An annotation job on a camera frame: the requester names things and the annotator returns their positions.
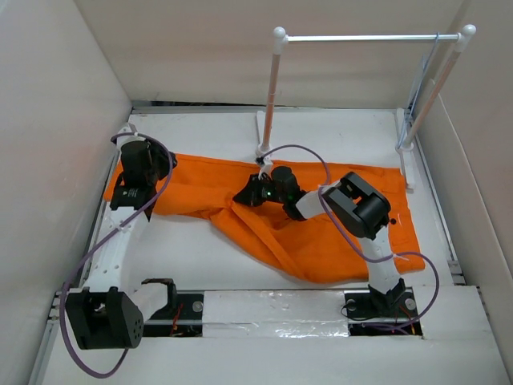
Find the orange trousers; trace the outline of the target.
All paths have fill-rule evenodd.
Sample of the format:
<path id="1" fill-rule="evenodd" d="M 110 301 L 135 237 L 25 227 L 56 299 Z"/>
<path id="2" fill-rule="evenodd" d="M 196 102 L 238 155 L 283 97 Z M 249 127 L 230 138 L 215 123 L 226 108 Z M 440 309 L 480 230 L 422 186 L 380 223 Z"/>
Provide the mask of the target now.
<path id="1" fill-rule="evenodd" d="M 292 169 L 299 185 L 314 190 L 325 181 L 340 179 L 348 172 L 382 193 L 391 204 L 395 221 L 389 228 L 391 249 L 412 254 L 396 259 L 398 271 L 423 270 L 424 261 L 408 207 L 405 181 L 396 168 L 358 164 L 277 161 Z M 157 199 L 154 212 L 161 216 L 183 215 L 209 220 L 231 241 L 258 261 L 290 276 L 313 283 L 327 284 L 365 280 L 368 269 L 326 214 L 294 221 L 280 205 L 267 202 L 250 208 L 233 202 L 233 196 L 258 171 L 255 164 L 179 154 L 172 180 Z"/>

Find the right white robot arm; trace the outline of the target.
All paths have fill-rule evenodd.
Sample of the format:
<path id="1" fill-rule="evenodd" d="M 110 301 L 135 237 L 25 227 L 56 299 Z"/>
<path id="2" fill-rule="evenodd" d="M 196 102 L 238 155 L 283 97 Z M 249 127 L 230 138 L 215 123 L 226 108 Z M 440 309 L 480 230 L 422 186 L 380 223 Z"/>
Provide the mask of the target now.
<path id="1" fill-rule="evenodd" d="M 358 254 L 366 261 L 370 305 L 385 317 L 395 312 L 406 292 L 394 264 L 388 224 L 391 205 L 373 186 L 355 172 L 321 186 L 316 191 L 300 188 L 291 168 L 279 166 L 268 175 L 252 174 L 233 200 L 248 207 L 278 203 L 294 221 L 306 221 L 323 213 L 358 239 Z"/>

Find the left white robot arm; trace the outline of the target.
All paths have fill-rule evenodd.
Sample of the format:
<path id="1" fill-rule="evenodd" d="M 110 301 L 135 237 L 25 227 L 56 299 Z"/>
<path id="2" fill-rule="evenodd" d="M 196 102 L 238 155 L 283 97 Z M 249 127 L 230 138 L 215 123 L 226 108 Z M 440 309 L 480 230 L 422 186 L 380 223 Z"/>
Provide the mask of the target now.
<path id="1" fill-rule="evenodd" d="M 147 137 L 120 147 L 122 170 L 115 180 L 107 240 L 96 251 L 83 288 L 67 295 L 65 309 L 82 350 L 133 349 L 143 337 L 144 323 L 154 314 L 170 318 L 179 309 L 174 281 L 146 278 L 130 282 L 139 238 L 149 224 L 157 199 L 169 183 L 176 157 Z"/>

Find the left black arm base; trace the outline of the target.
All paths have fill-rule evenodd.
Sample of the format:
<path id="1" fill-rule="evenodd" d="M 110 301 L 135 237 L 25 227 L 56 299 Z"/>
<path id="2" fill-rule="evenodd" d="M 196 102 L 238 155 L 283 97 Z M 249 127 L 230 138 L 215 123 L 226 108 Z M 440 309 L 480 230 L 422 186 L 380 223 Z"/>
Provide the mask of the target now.
<path id="1" fill-rule="evenodd" d="M 141 287 L 160 285 L 166 288 L 167 303 L 145 323 L 145 338 L 195 338 L 203 333 L 204 291 L 178 290 L 171 278 L 150 278 Z"/>

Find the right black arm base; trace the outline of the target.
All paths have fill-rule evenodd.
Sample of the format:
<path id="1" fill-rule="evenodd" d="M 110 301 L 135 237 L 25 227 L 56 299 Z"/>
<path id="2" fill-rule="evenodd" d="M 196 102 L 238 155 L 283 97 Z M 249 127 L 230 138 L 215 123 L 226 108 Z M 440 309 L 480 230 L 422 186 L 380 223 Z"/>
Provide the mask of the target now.
<path id="1" fill-rule="evenodd" d="M 418 316 L 412 291 L 407 290 L 391 310 L 378 310 L 370 300 L 368 291 L 350 291 L 344 294 L 341 315 L 348 320 L 351 337 L 401 336 L 422 337 L 420 321 L 404 326 Z"/>

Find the white clothes rack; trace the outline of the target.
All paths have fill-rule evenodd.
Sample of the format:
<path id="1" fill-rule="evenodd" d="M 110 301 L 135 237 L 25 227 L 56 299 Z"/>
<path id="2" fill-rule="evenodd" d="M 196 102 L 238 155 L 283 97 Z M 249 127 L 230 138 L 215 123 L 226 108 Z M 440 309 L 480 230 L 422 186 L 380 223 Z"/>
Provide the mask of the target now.
<path id="1" fill-rule="evenodd" d="M 412 118 L 408 126 L 406 139 L 400 147 L 398 146 L 398 142 L 396 143 L 396 151 L 401 161 L 401 172 L 406 179 L 406 188 L 411 191 L 416 187 L 413 165 L 414 139 L 459 57 L 466 50 L 476 32 L 477 27 L 475 25 L 467 24 L 463 26 L 458 33 L 440 34 L 439 36 L 438 45 L 440 43 L 451 43 L 453 45 L 452 52 L 444 63 L 431 89 L 428 100 L 422 105 L 420 112 Z M 259 130 L 259 135 L 261 136 L 261 141 L 256 148 L 256 157 L 271 156 L 272 154 L 270 138 L 273 128 L 277 80 L 281 54 L 286 45 L 307 43 L 434 43 L 435 35 L 436 34 L 289 35 L 285 31 L 285 28 L 281 26 L 276 27 L 273 31 L 273 55 L 265 111 L 256 114 L 256 125 Z M 403 117 L 398 120 L 401 126 L 403 120 Z"/>

